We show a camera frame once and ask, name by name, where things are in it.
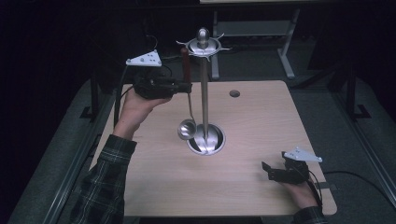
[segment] round metal base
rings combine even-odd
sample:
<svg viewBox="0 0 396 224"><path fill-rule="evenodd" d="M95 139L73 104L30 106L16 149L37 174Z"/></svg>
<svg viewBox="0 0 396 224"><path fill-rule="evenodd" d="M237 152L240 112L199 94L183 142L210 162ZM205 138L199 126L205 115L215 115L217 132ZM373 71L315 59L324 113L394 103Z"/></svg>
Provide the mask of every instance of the round metal base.
<svg viewBox="0 0 396 224"><path fill-rule="evenodd" d="M208 137L204 139L204 125L197 126L196 135L187 141L187 145L194 153L202 156L210 156L220 152L225 144L224 131L214 124L208 126Z"/></svg>

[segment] shirt cuff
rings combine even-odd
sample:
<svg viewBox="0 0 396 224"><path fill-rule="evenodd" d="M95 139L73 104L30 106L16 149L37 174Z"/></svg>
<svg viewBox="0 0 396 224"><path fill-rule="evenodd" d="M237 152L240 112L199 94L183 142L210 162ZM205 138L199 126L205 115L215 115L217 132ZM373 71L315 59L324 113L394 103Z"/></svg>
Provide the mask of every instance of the shirt cuff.
<svg viewBox="0 0 396 224"><path fill-rule="evenodd" d="M293 220L294 223L327 223L321 208L318 206L301 209L294 215Z"/></svg>
<svg viewBox="0 0 396 224"><path fill-rule="evenodd" d="M126 140L111 134L105 143L105 147L99 155L99 160L128 165L136 147L136 142Z"/></svg>

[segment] metal pole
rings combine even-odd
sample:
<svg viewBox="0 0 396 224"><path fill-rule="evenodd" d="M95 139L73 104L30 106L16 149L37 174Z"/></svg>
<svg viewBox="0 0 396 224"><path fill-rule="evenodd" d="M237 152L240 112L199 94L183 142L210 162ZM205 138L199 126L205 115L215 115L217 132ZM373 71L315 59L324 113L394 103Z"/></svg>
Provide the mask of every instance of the metal pole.
<svg viewBox="0 0 396 224"><path fill-rule="evenodd" d="M282 55L282 56L286 56L286 53L288 52L291 38L293 37L294 29L296 28L297 19L298 19L299 14L300 14L300 9L296 9L293 13L293 17L291 18L288 31L286 32L286 42L280 52L280 55Z"/></svg>
<svg viewBox="0 0 396 224"><path fill-rule="evenodd" d="M201 94L202 94L202 113L204 124L204 139L207 143L208 136L208 104L207 104L207 58L201 58Z"/></svg>

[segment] tabletop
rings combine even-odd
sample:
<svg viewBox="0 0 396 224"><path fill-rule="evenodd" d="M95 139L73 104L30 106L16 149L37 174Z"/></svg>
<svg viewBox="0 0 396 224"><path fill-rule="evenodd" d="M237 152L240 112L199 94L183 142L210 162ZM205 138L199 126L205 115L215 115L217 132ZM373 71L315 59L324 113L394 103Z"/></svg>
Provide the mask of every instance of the tabletop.
<svg viewBox="0 0 396 224"><path fill-rule="evenodd" d="M276 3L276 2L319 2L324 0L200 0L201 4L220 3Z"/></svg>
<svg viewBox="0 0 396 224"><path fill-rule="evenodd" d="M239 91L240 96L234 98L230 91ZM224 131L224 148L201 156L178 138L179 123L190 117L187 94L175 94L171 102L154 108L134 134L137 146L128 169L125 216L256 217L298 211L285 189L268 180L262 169L262 161L284 169L281 151L299 147L314 154L286 84L209 82L208 96L209 123ZM191 99L200 124L200 83L193 83ZM92 166L112 127L113 111ZM317 162L307 164L319 182L326 181ZM322 196L323 213L334 214L330 190L323 189Z"/></svg>

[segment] vertical rod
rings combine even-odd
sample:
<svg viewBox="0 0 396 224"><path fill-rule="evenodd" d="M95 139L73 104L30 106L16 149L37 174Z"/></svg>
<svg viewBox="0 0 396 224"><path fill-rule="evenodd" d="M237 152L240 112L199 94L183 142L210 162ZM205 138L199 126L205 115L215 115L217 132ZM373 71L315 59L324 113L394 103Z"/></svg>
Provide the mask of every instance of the vertical rod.
<svg viewBox="0 0 396 224"><path fill-rule="evenodd" d="M218 37L218 12L215 11L213 14L213 37ZM212 62L212 79L218 80L220 79L219 75L219 61L218 55L214 54L211 58Z"/></svg>
<svg viewBox="0 0 396 224"><path fill-rule="evenodd" d="M291 18L288 31L286 32L286 43L283 46L281 53L280 53L282 56L285 56L286 53L288 52L291 38L293 37L294 29L296 27L299 14L300 14L300 9L296 9L293 13L293 17Z"/></svg>
<svg viewBox="0 0 396 224"><path fill-rule="evenodd" d="M202 114L204 124L204 139L207 143L208 136L208 105L207 105L207 58L201 58L201 94L202 94Z"/></svg>

